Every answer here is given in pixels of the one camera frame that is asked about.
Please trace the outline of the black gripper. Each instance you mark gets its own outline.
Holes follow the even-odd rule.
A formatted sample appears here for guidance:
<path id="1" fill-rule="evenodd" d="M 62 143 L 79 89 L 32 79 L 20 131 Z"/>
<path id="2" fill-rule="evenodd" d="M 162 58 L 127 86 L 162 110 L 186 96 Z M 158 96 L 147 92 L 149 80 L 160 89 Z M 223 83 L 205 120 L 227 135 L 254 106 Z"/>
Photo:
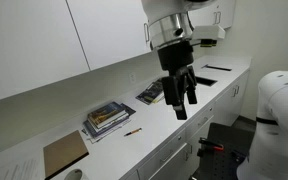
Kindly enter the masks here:
<path id="1" fill-rule="evenodd" d="M 175 77 L 184 76 L 184 85 L 187 92 L 188 102 L 196 104 L 196 78 L 192 66 L 193 48 L 188 41 L 182 41 L 157 51 L 163 71 L 168 75 L 162 78 L 165 102 L 171 105 L 178 120 L 186 120 L 187 114 L 184 100 L 178 89 L 178 80 Z"/>

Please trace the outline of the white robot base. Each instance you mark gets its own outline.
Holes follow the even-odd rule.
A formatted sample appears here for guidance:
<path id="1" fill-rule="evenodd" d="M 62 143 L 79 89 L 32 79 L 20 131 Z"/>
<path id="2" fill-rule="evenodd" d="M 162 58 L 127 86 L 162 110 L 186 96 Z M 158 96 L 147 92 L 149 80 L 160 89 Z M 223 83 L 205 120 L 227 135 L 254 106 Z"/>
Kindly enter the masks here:
<path id="1" fill-rule="evenodd" d="M 288 180 L 288 71 L 274 71 L 258 84 L 256 130 L 238 180 Z"/>

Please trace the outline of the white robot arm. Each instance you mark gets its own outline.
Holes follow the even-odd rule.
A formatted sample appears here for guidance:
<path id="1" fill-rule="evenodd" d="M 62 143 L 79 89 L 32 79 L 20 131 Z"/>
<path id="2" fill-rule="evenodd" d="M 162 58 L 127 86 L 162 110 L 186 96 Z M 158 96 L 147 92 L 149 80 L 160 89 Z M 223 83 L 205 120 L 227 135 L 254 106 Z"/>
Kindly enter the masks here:
<path id="1" fill-rule="evenodd" d="M 188 12 L 216 0 L 141 0 L 148 18 L 151 49 L 156 50 L 161 68 L 169 73 L 161 79 L 165 102 L 172 105 L 178 120 L 186 120 L 184 95 L 196 104 L 196 78 L 191 64 L 193 46 L 212 47 L 224 31 L 219 26 L 193 26 Z"/>

